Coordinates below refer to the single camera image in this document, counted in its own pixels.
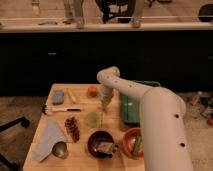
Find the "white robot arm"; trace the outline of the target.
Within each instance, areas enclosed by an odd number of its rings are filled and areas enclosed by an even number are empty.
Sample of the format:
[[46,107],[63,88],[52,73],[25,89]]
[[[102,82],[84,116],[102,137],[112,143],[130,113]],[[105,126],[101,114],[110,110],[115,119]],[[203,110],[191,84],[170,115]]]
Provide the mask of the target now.
[[100,100],[106,107],[116,89],[140,104],[140,126],[145,171],[193,171],[185,135],[183,99],[164,87],[122,79],[117,67],[97,73]]

